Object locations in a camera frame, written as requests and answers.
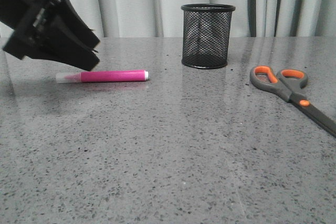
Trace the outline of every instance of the granite countertop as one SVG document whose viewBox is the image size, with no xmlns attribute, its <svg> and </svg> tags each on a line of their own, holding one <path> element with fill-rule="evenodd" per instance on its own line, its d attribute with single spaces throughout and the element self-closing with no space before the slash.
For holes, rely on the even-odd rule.
<svg viewBox="0 0 336 224">
<path fill-rule="evenodd" d="M 79 70 L 0 51 L 1 223 L 335 222 L 335 138 L 249 72 L 304 70 L 336 120 L 336 38 L 232 38 L 215 70 L 182 65 L 182 38 L 97 50 L 150 80 L 57 84 Z"/>
</svg>

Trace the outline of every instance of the pink marker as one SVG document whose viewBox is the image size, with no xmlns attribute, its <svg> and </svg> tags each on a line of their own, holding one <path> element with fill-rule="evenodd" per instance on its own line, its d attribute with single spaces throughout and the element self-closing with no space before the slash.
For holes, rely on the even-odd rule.
<svg viewBox="0 0 336 224">
<path fill-rule="evenodd" d="M 100 71 L 100 72 L 56 74 L 57 83 L 147 81 L 148 78 L 149 74 L 146 70 Z"/>
</svg>

